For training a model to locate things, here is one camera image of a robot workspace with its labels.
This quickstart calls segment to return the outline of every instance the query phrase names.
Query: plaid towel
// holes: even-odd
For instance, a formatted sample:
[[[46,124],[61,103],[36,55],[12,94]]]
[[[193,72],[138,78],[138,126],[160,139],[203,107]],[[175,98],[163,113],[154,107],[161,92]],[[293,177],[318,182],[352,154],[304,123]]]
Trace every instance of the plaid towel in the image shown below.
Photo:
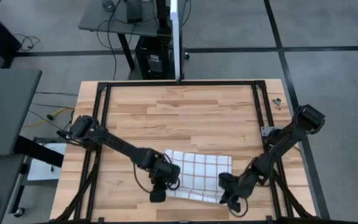
[[[231,156],[202,155],[164,150],[173,164],[180,167],[180,186],[176,191],[167,190],[169,197],[219,203],[224,192],[218,175],[232,172]]]

